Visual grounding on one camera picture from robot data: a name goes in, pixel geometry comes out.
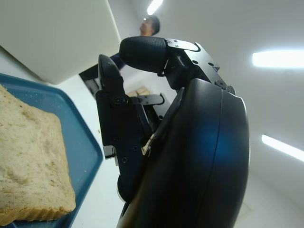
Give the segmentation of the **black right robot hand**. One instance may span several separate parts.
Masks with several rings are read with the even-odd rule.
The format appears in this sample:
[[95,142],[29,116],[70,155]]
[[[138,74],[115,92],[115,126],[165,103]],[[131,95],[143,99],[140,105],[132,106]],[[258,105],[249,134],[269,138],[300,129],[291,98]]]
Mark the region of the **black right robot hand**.
[[231,228],[247,186],[250,137],[242,98],[198,43],[125,38],[122,61],[177,92],[129,97],[114,61],[98,58],[105,158],[119,167],[120,228]]

